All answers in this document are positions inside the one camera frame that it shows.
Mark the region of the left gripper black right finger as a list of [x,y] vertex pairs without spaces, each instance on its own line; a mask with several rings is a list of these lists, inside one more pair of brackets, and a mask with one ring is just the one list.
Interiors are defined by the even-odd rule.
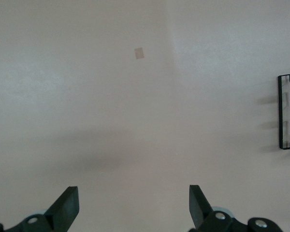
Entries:
[[282,232],[267,218],[252,217],[244,224],[230,210],[212,207],[198,185],[189,187],[189,212],[194,223],[191,232]]

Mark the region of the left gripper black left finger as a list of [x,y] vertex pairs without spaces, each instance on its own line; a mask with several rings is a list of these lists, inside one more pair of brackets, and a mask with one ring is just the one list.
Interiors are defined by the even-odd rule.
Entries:
[[0,224],[0,232],[66,232],[78,213],[78,187],[68,187],[43,214],[28,216],[9,229]]

